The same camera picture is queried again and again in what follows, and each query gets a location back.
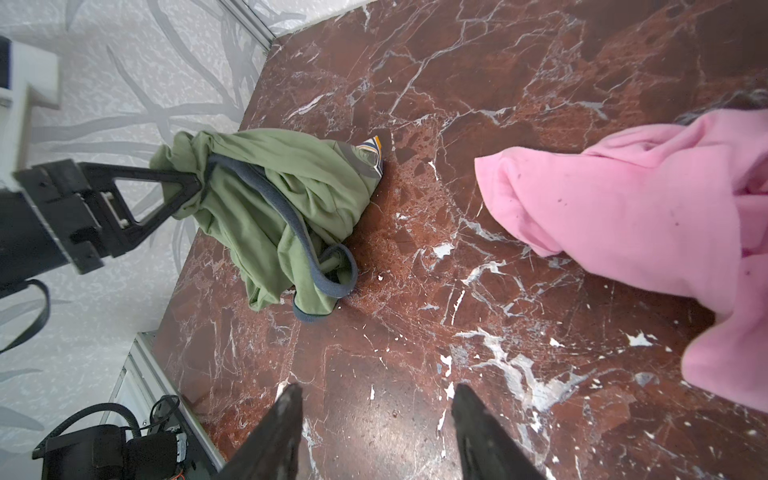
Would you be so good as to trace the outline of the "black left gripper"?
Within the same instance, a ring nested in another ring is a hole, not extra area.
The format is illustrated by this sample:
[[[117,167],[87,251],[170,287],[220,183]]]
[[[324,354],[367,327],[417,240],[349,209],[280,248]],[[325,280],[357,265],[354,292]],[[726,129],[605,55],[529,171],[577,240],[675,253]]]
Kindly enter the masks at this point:
[[[147,240],[202,191],[194,173],[61,160],[1,191],[1,287],[61,266],[80,274]]]

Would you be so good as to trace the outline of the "green t-shirt with print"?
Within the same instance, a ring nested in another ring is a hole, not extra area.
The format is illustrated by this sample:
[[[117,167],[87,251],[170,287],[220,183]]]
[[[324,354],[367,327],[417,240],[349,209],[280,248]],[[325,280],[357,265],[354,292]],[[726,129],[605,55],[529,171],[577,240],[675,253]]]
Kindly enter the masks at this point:
[[[379,137],[352,145],[284,129],[180,132],[150,167],[201,182],[175,216],[194,217],[228,249],[252,310],[293,290],[294,315],[313,322],[354,290],[358,266],[344,242],[383,178]]]

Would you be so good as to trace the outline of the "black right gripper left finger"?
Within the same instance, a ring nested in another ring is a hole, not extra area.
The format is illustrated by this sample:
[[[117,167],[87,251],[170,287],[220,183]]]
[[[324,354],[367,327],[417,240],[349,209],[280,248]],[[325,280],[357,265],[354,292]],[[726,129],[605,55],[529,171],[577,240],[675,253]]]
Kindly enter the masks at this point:
[[[302,431],[302,389],[289,384],[215,478],[296,479]]]

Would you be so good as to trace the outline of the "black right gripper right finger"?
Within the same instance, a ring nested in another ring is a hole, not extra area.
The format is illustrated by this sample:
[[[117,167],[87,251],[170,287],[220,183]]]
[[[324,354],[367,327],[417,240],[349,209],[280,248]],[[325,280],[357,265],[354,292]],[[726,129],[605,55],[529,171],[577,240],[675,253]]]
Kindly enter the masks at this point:
[[[469,385],[456,386],[451,413],[463,479],[544,479]]]

